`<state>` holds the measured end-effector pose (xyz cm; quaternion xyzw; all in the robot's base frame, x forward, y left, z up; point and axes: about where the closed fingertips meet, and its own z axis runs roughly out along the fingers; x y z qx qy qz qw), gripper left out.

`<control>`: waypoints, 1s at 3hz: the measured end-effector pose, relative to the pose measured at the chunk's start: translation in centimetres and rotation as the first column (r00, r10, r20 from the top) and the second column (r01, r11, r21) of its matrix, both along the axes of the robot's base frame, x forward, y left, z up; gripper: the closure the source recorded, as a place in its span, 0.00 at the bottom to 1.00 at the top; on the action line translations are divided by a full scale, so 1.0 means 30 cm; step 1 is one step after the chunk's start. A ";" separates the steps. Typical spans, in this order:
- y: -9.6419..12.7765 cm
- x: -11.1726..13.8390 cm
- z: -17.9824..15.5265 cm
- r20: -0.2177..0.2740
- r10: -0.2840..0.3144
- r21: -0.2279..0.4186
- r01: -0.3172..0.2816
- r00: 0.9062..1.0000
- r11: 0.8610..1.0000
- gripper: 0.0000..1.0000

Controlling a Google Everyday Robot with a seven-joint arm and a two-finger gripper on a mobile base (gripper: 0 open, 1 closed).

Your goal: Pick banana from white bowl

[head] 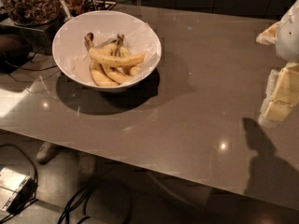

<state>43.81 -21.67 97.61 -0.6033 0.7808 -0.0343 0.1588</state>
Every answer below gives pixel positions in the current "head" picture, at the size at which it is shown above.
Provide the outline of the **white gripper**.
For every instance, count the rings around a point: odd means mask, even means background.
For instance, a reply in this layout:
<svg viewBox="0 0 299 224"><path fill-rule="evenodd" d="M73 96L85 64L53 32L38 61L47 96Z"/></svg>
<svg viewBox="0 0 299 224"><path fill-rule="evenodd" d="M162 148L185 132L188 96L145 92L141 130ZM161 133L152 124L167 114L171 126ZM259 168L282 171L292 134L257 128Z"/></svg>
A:
<svg viewBox="0 0 299 224"><path fill-rule="evenodd" d="M256 41L275 45L276 54L286 62L299 61L299 0L280 21L260 33ZM273 69L267 80L258 122L272 128L287 118L299 104L299 63L287 63L280 71Z"/></svg>

